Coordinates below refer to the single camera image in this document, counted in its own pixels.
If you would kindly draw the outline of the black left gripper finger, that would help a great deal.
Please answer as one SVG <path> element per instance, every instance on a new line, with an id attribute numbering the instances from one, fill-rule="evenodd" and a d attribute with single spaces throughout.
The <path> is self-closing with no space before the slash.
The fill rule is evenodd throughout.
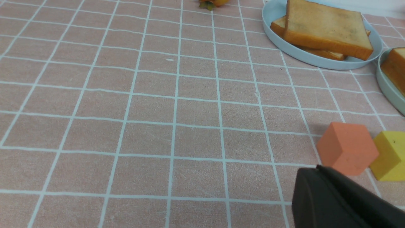
<path id="1" fill-rule="evenodd" d="M 403 228 L 404 211 L 331 167 L 299 168 L 292 198 L 296 228 Z"/>

